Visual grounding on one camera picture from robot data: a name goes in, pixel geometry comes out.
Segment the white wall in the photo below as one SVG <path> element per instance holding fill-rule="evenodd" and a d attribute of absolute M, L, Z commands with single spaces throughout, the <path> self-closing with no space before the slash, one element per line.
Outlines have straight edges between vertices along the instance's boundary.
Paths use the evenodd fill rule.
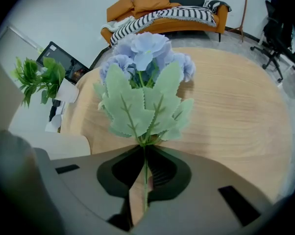
<path fill-rule="evenodd" d="M 14 81 L 17 86 L 16 90 L 18 90 L 21 83 L 11 76 L 11 71 L 15 68 L 16 56 L 20 57 L 21 60 L 26 57 L 36 60 L 39 53 L 11 30 L 8 30 L 0 39 L 0 64 L 6 74 Z M 48 100 L 47 104 L 41 104 L 41 92 L 33 94 L 29 108 L 22 105 L 17 109 L 9 130 L 44 132 L 49 121 L 50 109 L 51 99 Z"/>
<path fill-rule="evenodd" d="M 108 46 L 100 35 L 106 8 L 118 0 L 20 0 L 9 16 L 11 23 L 42 47 L 50 41 L 89 67 Z M 232 7 L 227 26 L 241 23 L 245 0 L 223 0 Z M 244 31 L 260 37 L 266 24 L 265 0 L 248 0 Z"/>

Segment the chair base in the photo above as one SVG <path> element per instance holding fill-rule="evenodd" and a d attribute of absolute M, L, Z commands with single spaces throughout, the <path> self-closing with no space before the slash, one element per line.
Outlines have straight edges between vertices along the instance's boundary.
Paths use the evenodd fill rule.
<path fill-rule="evenodd" d="M 280 55 L 280 53 L 277 52 L 277 51 L 274 51 L 273 54 L 270 54 L 266 49 L 261 49 L 261 48 L 259 48 L 259 47 L 257 47 L 257 46 L 250 47 L 250 49 L 251 49 L 251 50 L 257 49 L 258 51 L 260 51 L 262 54 L 266 55 L 266 56 L 269 58 L 269 61 L 267 62 L 267 64 L 263 64 L 263 65 L 262 65 L 262 68 L 263 68 L 263 69 L 266 70 L 267 67 L 270 65 L 271 62 L 274 63 L 275 68 L 276 68 L 276 70 L 278 71 L 279 76 L 280 76 L 280 78 L 278 78 L 277 82 L 280 83 L 280 82 L 283 80 L 283 75 L 282 75 L 281 70 L 280 70 L 280 68 L 279 68 L 279 64 L 278 64 L 278 62 L 277 62 L 276 59 L 275 59 L 275 57 L 278 57 L 278 56 Z"/>

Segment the round table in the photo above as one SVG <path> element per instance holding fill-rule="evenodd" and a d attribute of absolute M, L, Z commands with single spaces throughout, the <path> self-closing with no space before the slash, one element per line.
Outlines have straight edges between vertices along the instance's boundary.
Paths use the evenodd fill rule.
<path fill-rule="evenodd" d="M 193 82 L 181 83 L 177 93 L 195 103 L 183 138 L 160 146 L 216 160 L 275 202 L 291 155 L 291 127 L 278 88 L 261 67 L 239 55 L 208 48 L 174 51 L 189 54 L 196 64 Z M 135 144 L 108 131 L 93 90 L 98 81 L 99 69 L 79 80 L 79 96 L 61 125 L 62 133 L 84 135 L 92 154 Z"/>

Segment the wooden pole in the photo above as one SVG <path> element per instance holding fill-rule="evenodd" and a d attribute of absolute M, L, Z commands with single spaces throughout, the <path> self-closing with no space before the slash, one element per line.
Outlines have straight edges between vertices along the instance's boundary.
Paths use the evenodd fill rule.
<path fill-rule="evenodd" d="M 237 28 L 234 28 L 234 29 L 230 29 L 229 30 L 229 32 L 235 31 L 235 30 L 239 30 L 240 33 L 241 33 L 242 42 L 244 42 L 244 20 L 245 20 L 245 16 L 246 16 L 246 4 L 247 4 L 247 0 L 245 0 L 244 14 L 242 16 L 242 20 L 241 20 L 240 26 L 237 27 Z"/>

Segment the floor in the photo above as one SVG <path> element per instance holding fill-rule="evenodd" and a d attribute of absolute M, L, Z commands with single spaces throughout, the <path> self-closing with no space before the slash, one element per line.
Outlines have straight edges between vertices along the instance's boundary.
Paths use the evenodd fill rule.
<path fill-rule="evenodd" d="M 221 42 L 218 41 L 218 34 L 214 32 L 184 32 L 184 33 L 174 33 L 169 34 L 168 37 L 172 41 L 172 47 L 204 47 L 204 48 L 214 48 L 229 51 L 241 56 L 244 56 L 254 63 L 261 65 L 267 63 L 268 58 L 262 55 L 259 51 L 251 51 L 251 46 L 256 46 L 258 43 L 245 38 L 242 43 L 241 37 L 238 34 L 225 32 L 221 36 Z M 107 51 L 100 58 L 96 67 L 109 58 L 112 55 L 112 50 Z M 292 127 L 292 156 L 290 159 L 289 172 L 286 175 L 285 183 L 282 185 L 279 198 L 289 195 L 295 189 L 295 72 L 290 69 L 288 65 L 283 60 L 279 61 L 281 71 L 283 73 L 284 80 L 282 83 L 278 83 L 279 74 L 275 71 L 273 64 L 270 64 L 266 69 L 267 74 L 270 76 L 272 81 L 278 86 L 283 99 L 288 107 L 288 112 L 290 116 L 290 122 Z"/>

